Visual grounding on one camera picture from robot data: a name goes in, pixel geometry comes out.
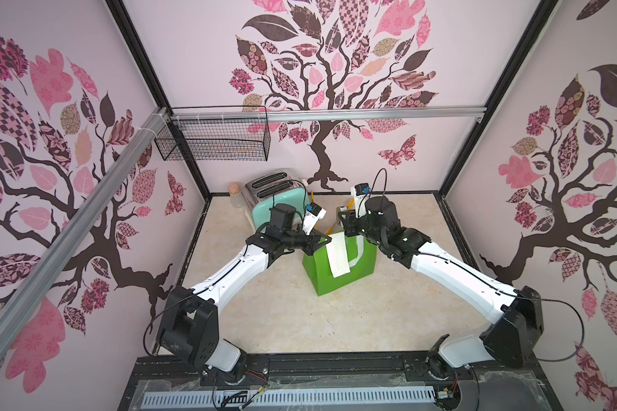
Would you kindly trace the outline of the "green tote bag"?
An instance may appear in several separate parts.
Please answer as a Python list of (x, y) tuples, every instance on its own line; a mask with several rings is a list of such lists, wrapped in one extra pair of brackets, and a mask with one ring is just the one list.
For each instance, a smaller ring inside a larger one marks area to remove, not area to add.
[(313, 256), (303, 257), (303, 268), (317, 296), (325, 296), (374, 273), (377, 246), (363, 236), (331, 234), (331, 241)]

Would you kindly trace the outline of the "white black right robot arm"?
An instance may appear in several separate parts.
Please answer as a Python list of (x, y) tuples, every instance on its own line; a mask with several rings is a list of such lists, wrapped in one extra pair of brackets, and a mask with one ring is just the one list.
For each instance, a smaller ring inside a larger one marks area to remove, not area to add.
[(341, 207), (338, 219), (346, 236), (362, 236), (389, 260), (449, 289), (487, 321), (463, 337), (446, 334), (432, 346), (425, 362), (434, 378), (485, 361), (513, 369), (525, 366), (543, 335), (541, 296), (534, 289), (491, 279), (423, 232), (402, 226), (396, 206), (386, 197), (370, 198), (352, 210)]

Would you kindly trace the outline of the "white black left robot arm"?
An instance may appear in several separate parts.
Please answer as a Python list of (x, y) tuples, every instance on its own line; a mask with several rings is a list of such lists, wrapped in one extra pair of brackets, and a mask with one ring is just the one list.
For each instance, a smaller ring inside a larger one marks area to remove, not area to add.
[(315, 202), (302, 212), (280, 203), (242, 250), (206, 280), (176, 287), (161, 313), (156, 344), (197, 370), (216, 369), (231, 383), (243, 379), (247, 354), (220, 336), (219, 315), (231, 299), (276, 260), (296, 250), (311, 256), (331, 238), (315, 229), (326, 210)]

